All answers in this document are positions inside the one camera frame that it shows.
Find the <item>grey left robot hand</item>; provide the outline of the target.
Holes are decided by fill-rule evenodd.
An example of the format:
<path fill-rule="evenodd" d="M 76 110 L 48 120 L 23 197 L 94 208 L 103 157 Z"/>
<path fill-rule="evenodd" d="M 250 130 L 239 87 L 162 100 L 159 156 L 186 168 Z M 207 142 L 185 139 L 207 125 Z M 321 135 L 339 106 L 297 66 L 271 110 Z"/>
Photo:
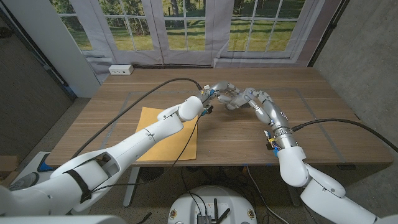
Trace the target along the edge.
<path fill-rule="evenodd" d="M 243 92 L 227 81 L 221 81 L 212 86 L 204 86 L 200 96 L 203 107 L 210 109 L 211 100 L 215 98 L 230 111 L 240 108 L 248 102 Z"/>

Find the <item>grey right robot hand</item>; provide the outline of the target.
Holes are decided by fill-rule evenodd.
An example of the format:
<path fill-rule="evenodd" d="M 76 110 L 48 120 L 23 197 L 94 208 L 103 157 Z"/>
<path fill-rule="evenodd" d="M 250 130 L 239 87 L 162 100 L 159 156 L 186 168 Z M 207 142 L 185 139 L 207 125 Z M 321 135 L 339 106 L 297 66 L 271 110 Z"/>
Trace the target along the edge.
<path fill-rule="evenodd" d="M 298 146 L 290 130 L 287 116 L 268 93 L 247 88 L 243 91 L 243 95 L 248 100 L 247 104 L 254 109 L 257 118 L 271 127 L 278 146 L 282 149 Z"/>

